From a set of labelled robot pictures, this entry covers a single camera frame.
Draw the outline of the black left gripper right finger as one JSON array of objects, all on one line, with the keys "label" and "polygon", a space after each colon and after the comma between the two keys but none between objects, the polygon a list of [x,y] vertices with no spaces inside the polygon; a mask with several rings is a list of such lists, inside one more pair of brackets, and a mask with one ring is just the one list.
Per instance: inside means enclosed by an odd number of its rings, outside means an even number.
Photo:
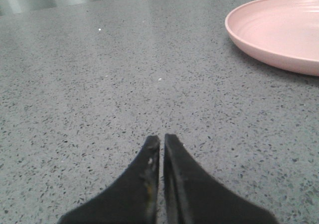
[{"label": "black left gripper right finger", "polygon": [[170,224],[274,224],[276,218],[211,177],[175,134],[164,138],[164,194]]}]

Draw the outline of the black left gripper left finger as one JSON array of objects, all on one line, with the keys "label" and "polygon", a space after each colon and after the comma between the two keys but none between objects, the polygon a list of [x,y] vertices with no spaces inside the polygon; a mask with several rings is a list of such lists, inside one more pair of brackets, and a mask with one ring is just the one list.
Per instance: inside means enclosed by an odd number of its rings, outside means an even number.
[{"label": "black left gripper left finger", "polygon": [[61,224],[155,224],[160,139],[148,136],[121,176],[102,193],[64,214]]}]

